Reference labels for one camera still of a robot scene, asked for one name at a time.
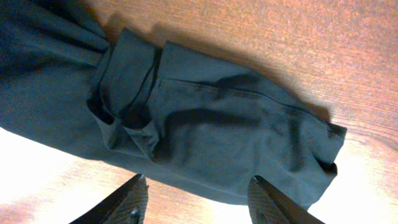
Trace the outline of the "black leggings red waistband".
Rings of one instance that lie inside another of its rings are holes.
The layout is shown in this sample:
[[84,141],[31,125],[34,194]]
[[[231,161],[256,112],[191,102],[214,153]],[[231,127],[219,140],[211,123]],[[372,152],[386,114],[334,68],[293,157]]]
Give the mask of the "black leggings red waistband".
[[1,127],[223,203],[260,175],[303,208],[346,134],[249,68],[129,30],[110,44],[77,1],[1,2]]

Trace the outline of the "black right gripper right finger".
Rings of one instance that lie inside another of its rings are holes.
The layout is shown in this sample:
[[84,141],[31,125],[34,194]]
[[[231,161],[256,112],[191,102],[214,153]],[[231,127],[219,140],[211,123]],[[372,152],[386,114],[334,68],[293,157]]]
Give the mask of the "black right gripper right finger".
[[249,182],[248,208],[253,224],[324,224],[260,175]]

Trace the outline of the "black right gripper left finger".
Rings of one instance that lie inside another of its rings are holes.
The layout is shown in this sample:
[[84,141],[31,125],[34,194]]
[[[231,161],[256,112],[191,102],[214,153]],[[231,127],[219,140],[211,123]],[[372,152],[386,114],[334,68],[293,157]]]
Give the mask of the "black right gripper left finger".
[[148,188],[144,174],[137,174],[71,224],[143,224]]

